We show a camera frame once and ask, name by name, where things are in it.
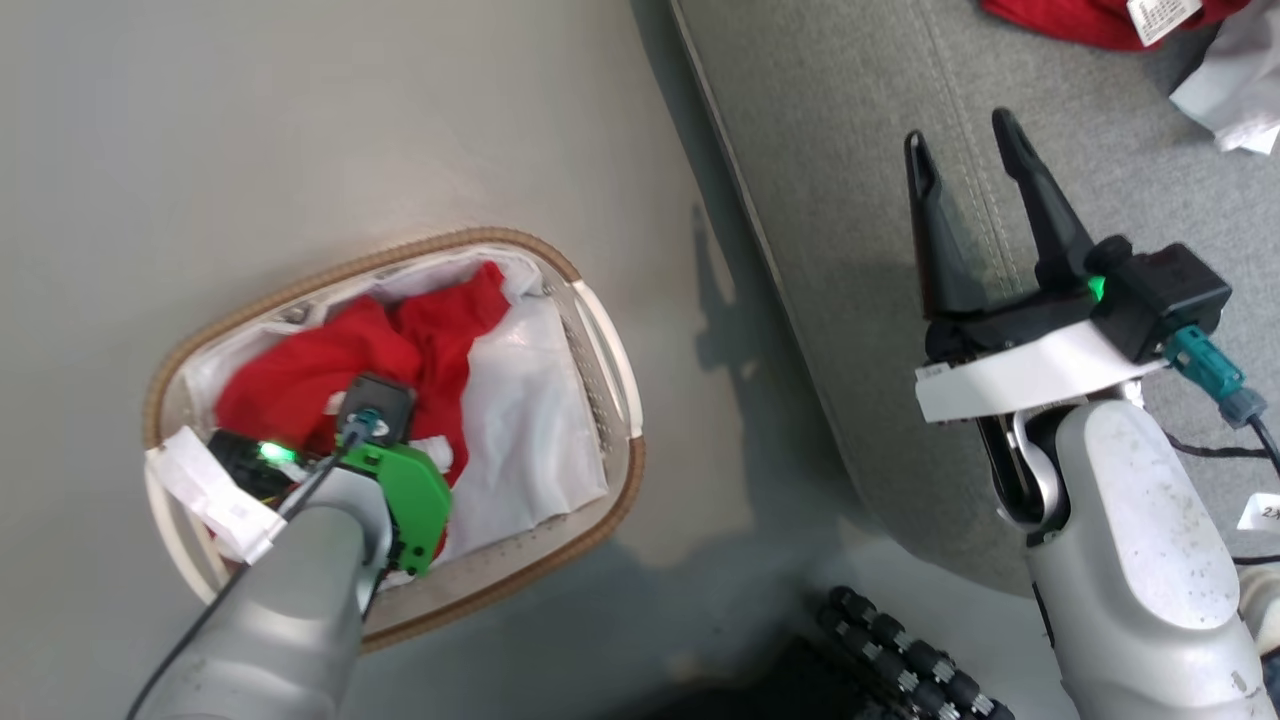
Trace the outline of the green and white left gripper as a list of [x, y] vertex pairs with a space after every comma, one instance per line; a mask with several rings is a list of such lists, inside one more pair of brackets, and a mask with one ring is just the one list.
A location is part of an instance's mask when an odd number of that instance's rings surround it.
[[202, 442], [183, 427], [148, 451], [148, 480], [212, 537], [218, 553], [253, 564], [305, 502], [319, 503], [340, 479], [370, 479], [390, 523], [387, 560], [411, 577], [425, 574], [452, 510], [451, 488], [436, 464], [417, 448], [387, 443], [384, 430], [335, 451], [317, 456], [225, 429]]

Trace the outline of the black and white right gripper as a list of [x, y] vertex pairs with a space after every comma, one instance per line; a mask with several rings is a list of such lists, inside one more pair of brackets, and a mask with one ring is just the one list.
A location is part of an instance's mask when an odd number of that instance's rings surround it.
[[[1042, 291], [1088, 290], [1085, 259], [1094, 242], [1015, 114], [996, 108], [991, 124], [1005, 173], [1015, 182], [1036, 245]], [[1089, 292], [1037, 293], [980, 313], [986, 287], [966, 261], [969, 240], [925, 136], [904, 140], [908, 202], [922, 296], [928, 363], [916, 369], [915, 397], [928, 423], [1001, 416], [1106, 389], [1166, 368], [1134, 363], [1091, 320]]]

